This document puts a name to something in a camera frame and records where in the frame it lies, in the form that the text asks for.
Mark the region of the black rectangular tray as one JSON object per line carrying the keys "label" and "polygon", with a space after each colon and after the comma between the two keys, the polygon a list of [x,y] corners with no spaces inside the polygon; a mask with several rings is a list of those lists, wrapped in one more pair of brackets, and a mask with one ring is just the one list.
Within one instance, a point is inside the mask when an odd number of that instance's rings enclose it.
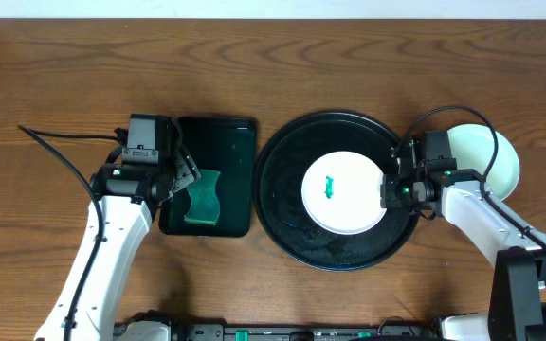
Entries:
{"label": "black rectangular tray", "polygon": [[181,117],[183,144],[198,169],[219,171],[216,194],[221,212],[216,225],[187,224],[191,199],[177,192],[160,209],[159,229],[166,235],[240,238],[250,227],[256,154],[256,122],[249,118]]}

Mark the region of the black round tray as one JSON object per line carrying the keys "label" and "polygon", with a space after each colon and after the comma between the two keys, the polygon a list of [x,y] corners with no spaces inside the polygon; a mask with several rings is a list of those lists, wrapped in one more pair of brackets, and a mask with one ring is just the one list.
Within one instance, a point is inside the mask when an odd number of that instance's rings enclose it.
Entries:
{"label": "black round tray", "polygon": [[396,173],[391,149],[399,136],[355,111],[319,111],[280,128],[264,145],[254,171],[254,206],[269,238],[289,256],[320,270],[348,272],[377,265],[409,239],[418,217],[391,209],[369,230],[339,235],[319,226],[301,198],[302,179],[318,158],[355,152],[385,173]]}

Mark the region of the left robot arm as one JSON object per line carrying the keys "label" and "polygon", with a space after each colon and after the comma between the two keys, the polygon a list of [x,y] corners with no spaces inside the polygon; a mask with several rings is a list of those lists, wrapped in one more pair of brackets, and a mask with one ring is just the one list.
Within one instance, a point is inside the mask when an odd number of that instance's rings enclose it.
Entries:
{"label": "left robot arm", "polygon": [[120,298],[138,248],[161,202],[201,176],[183,145],[119,148],[88,186],[93,200],[82,243],[38,340],[111,340]]}

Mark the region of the mint green plate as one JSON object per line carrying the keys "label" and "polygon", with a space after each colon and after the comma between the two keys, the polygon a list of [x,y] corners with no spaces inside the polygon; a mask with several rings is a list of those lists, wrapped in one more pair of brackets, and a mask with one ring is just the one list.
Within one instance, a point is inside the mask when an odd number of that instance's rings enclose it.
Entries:
{"label": "mint green plate", "polygon": [[[494,151],[494,140],[488,127],[478,124],[463,124],[449,129],[447,133],[450,149],[453,157],[457,160],[458,168],[474,169],[483,174]],[[486,180],[491,188],[494,183],[492,169]]]}
{"label": "mint green plate", "polygon": [[520,178],[519,156],[511,142],[496,132],[499,142],[498,154],[492,169],[495,194],[503,201],[516,189]]}

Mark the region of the mint green plate front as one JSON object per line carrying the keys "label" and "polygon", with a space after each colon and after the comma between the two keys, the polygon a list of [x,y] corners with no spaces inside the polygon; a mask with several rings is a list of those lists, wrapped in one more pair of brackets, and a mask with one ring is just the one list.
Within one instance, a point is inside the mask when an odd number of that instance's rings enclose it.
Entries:
{"label": "mint green plate front", "polygon": [[[478,124],[463,124],[449,129],[447,133],[450,149],[453,157],[457,160],[458,168],[474,169],[483,174],[494,151],[494,140],[488,127]],[[491,188],[494,183],[492,169],[486,180]]]}

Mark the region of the white pink plate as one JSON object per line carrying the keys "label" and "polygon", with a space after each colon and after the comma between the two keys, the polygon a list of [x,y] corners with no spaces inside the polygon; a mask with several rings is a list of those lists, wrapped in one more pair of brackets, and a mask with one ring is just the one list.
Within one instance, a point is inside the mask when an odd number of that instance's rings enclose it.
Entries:
{"label": "white pink plate", "polygon": [[381,206],[383,171],[354,152],[327,153],[306,171],[301,199],[310,218],[338,235],[356,235],[377,225],[387,210]]}

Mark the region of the green sponge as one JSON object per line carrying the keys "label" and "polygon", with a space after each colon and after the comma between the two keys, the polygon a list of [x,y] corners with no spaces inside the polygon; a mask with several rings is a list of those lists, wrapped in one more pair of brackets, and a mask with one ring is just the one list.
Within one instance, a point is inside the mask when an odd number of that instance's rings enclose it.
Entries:
{"label": "green sponge", "polygon": [[201,178],[187,187],[191,205],[184,216],[187,224],[216,225],[221,205],[216,194],[218,170],[201,170]]}

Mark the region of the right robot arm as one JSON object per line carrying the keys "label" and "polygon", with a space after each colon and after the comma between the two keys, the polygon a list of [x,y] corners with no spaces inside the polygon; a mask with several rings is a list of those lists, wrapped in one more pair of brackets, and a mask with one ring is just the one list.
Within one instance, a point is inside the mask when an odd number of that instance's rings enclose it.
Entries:
{"label": "right robot arm", "polygon": [[384,208],[425,210],[455,225],[494,270],[487,312],[445,317],[447,340],[546,340],[546,234],[527,224],[475,170],[386,175]]}

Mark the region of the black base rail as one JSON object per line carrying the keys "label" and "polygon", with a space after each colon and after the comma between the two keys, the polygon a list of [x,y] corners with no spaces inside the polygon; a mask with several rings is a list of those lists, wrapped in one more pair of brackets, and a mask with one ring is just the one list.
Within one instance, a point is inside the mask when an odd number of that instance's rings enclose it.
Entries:
{"label": "black base rail", "polygon": [[114,328],[114,340],[162,341],[365,341],[442,340],[427,328],[383,325],[381,328],[300,328],[223,326],[219,324],[139,321]]}

